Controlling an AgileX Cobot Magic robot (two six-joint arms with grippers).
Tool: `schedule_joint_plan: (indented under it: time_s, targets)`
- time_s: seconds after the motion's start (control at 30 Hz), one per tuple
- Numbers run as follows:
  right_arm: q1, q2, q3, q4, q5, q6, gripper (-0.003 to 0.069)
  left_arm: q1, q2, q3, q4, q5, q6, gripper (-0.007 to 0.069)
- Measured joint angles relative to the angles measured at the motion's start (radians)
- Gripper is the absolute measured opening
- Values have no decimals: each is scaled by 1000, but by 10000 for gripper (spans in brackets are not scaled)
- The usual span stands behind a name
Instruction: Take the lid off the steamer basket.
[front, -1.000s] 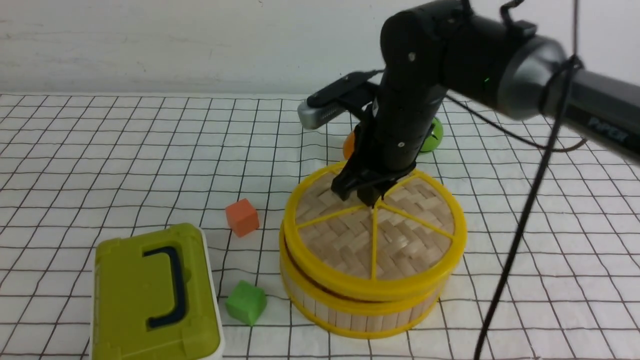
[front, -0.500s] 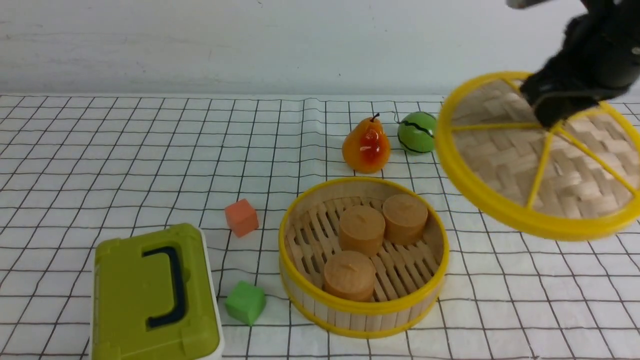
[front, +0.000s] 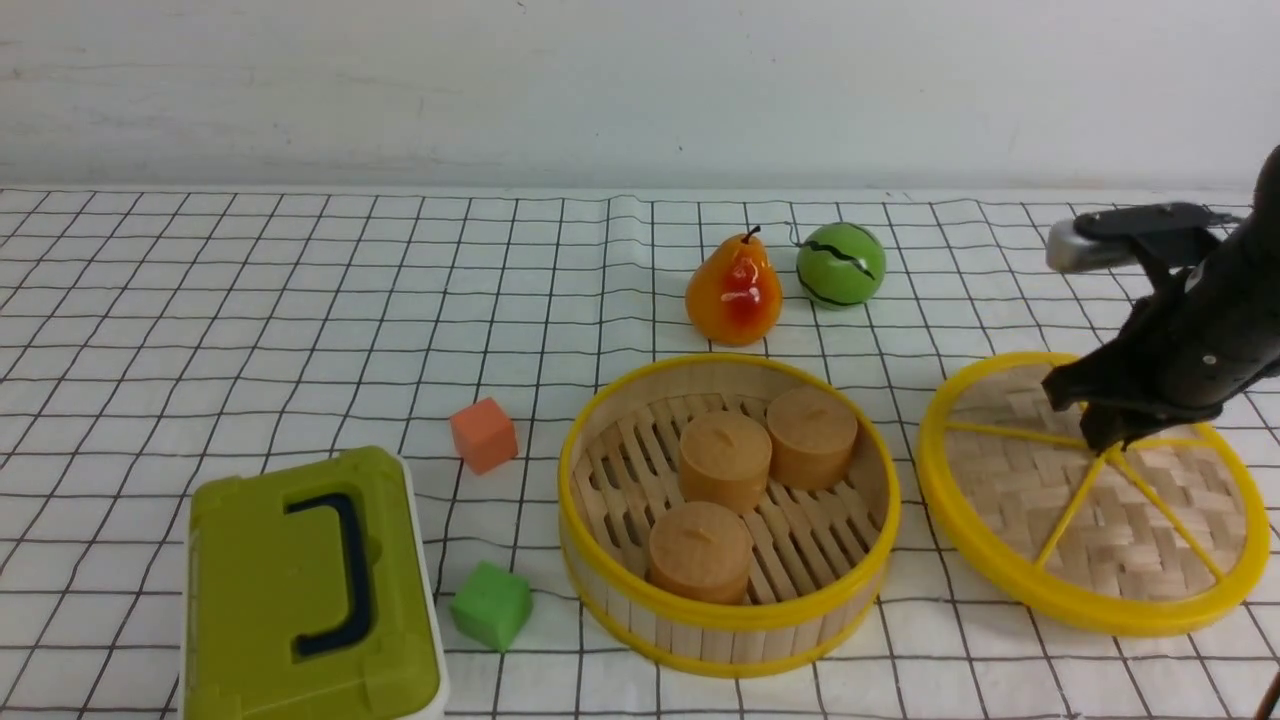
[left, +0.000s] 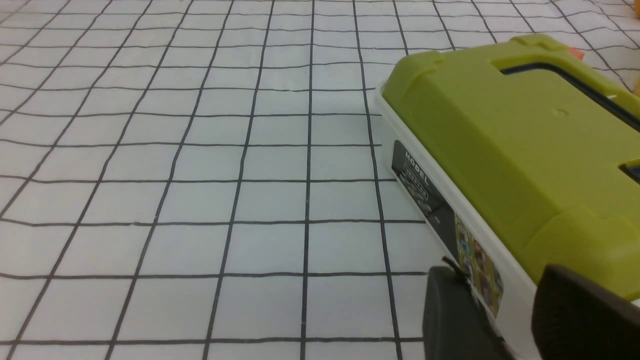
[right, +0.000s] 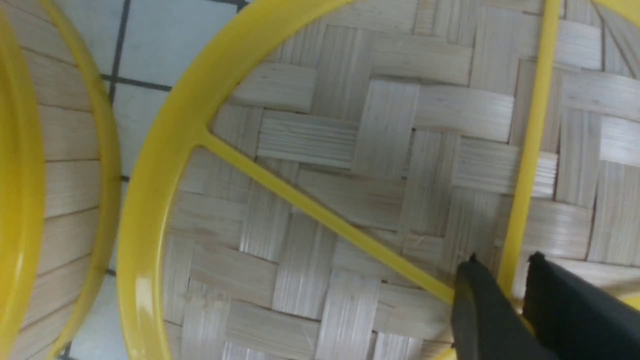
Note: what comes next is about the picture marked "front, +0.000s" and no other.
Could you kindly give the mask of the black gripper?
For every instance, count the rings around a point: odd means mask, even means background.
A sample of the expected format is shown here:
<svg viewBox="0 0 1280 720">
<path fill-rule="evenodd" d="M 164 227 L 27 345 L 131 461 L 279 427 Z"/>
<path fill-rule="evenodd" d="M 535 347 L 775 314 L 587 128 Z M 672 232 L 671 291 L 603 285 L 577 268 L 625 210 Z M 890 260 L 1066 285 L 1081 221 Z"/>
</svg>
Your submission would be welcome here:
<svg viewBox="0 0 1280 720">
<path fill-rule="evenodd" d="M 1181 272 L 1112 341 L 1041 382 L 1055 411 L 1085 402 L 1094 454 L 1204 421 L 1242 391 L 1277 377 L 1277 236 L 1234 234 Z"/>
</svg>

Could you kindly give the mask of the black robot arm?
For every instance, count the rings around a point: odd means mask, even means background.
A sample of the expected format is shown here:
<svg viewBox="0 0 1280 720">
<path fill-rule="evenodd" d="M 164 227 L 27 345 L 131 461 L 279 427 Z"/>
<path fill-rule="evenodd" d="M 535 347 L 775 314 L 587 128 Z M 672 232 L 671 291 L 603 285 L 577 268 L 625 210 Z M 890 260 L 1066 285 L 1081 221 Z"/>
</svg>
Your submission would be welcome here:
<svg viewBox="0 0 1280 720">
<path fill-rule="evenodd" d="M 1080 430 L 1102 454 L 1162 430 L 1213 420 L 1279 365 L 1279 154 L 1254 183 L 1252 209 L 1229 215 L 1193 202 L 1084 213 L 1055 223 L 1046 261 L 1074 274 L 1138 265 L 1151 291 L 1116 336 L 1056 366 L 1050 406 L 1083 405 Z"/>
</svg>

